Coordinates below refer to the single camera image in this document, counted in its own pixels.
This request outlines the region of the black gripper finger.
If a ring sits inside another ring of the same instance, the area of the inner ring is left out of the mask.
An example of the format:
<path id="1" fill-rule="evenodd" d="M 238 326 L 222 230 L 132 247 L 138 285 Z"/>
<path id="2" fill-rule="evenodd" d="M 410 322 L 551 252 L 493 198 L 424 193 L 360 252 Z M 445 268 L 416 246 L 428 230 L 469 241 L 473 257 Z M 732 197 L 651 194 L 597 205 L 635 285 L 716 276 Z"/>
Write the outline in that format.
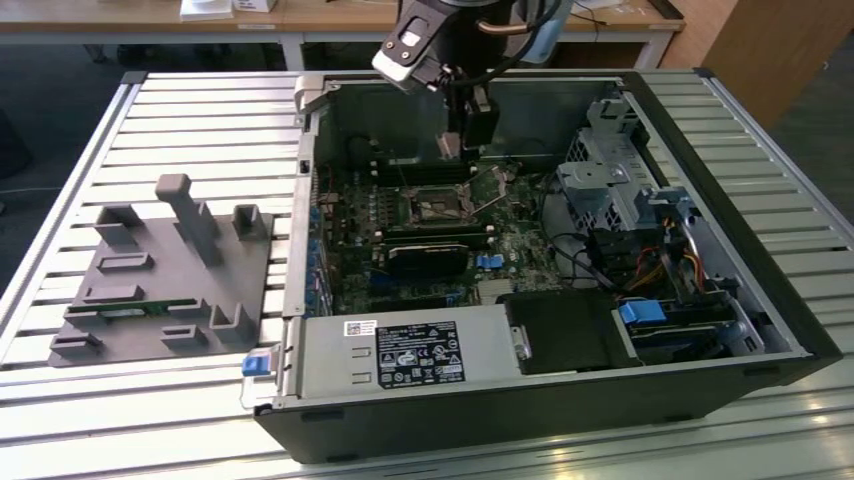
<path id="1" fill-rule="evenodd" d="M 461 87 L 453 85 L 459 74 L 450 73 L 444 83 L 444 104 L 446 110 L 446 131 L 463 135 L 465 123 L 465 93 Z"/>
<path id="2" fill-rule="evenodd" d="M 499 119 L 499 107 L 488 95 L 487 88 L 471 88 L 465 101 L 464 147 L 475 149 L 492 142 Z"/>

